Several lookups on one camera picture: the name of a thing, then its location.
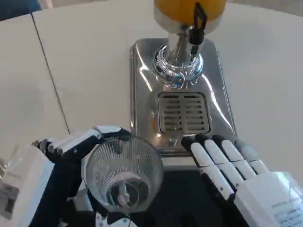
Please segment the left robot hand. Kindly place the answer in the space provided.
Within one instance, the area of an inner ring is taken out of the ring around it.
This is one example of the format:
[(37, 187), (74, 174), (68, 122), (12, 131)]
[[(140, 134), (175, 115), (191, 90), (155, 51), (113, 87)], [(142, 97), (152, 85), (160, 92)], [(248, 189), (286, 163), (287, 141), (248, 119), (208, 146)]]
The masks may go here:
[(17, 147), (0, 162), (0, 224), (3, 227), (57, 227), (69, 197), (77, 194), (81, 163), (107, 139), (130, 135), (99, 125), (64, 139), (44, 138)]

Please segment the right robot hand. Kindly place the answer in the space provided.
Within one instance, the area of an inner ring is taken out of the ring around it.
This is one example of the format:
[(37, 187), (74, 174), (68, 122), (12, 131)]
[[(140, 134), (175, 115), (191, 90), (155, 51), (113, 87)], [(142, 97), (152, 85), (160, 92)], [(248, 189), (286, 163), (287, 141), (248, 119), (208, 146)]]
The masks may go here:
[(247, 143), (203, 134), (183, 137), (212, 200), (233, 227), (300, 227), (303, 189), (288, 173), (271, 171)]

